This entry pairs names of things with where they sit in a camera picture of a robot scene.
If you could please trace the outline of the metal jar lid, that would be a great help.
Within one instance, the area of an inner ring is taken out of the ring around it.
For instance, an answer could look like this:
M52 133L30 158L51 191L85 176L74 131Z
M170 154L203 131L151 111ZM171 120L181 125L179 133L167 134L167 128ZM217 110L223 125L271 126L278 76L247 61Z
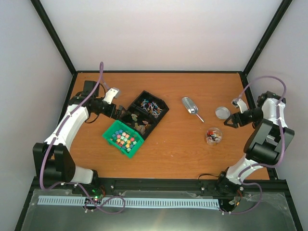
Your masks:
M223 106L218 107L215 110L215 114L216 114L217 118L219 118L219 119L227 119L231 115L229 109L226 108L226 107L223 107Z

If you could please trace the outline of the green plastic bin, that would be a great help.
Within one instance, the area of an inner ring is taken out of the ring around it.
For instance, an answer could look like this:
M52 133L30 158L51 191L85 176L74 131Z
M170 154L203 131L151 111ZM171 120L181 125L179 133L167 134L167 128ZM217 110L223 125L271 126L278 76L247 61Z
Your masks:
M132 158L144 143L144 139L138 132L119 120L116 120L102 137L128 158Z

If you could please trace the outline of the clear plastic jar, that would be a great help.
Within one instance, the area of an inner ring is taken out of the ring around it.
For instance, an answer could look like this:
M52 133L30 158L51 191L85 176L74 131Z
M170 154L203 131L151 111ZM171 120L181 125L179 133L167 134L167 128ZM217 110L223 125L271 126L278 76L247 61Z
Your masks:
M209 128L205 134L205 141L208 145L217 145L222 140L222 131L218 128Z

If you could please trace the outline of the black popsicle candy bin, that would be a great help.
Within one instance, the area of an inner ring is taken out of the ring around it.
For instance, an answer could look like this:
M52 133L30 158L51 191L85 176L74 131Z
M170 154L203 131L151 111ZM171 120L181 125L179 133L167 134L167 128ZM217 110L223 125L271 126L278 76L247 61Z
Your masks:
M130 108L121 115L119 120L139 133L144 140L149 137L158 124L151 115L137 108Z

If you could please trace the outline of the black lollipop bin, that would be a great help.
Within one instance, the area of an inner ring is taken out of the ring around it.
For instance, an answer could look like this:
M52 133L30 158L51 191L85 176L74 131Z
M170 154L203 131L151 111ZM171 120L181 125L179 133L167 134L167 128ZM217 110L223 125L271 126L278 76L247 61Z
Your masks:
M141 109L143 112L155 118L158 122L161 121L169 111L169 107L162 99L145 90L141 92L130 106Z

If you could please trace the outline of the metal scoop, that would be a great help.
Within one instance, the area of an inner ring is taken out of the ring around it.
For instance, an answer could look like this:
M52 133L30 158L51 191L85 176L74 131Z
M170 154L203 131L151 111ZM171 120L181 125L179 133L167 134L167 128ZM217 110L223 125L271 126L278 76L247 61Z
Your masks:
M196 115L203 123L205 122L198 114L198 107L191 98L183 97L181 101L191 115Z

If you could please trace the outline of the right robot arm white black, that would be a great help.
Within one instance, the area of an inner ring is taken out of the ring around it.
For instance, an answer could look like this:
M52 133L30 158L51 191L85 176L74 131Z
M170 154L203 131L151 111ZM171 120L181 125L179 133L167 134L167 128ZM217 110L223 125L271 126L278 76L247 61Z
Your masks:
M278 164L295 135L284 120L284 97L267 91L258 97L254 109L248 109L242 100L233 101L233 105L240 111L230 115L224 125L238 128L252 124L254 132L244 146L243 157L220 173L216 183L220 195L235 194L254 171Z

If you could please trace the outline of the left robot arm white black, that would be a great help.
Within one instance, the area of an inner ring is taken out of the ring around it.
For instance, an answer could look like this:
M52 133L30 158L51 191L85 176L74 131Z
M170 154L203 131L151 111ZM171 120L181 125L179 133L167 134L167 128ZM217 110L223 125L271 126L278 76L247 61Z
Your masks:
M84 90L74 96L68 103L66 112L54 132L43 142L33 147L33 157L40 187L44 189L44 181L59 183L81 183L88 193L96 193L100 181L96 170L79 167L75 164L70 148L81 125L89 116L105 115L119 118L123 107L117 107L112 101L120 95L120 90L110 88L104 97L98 96L101 83L86 81Z

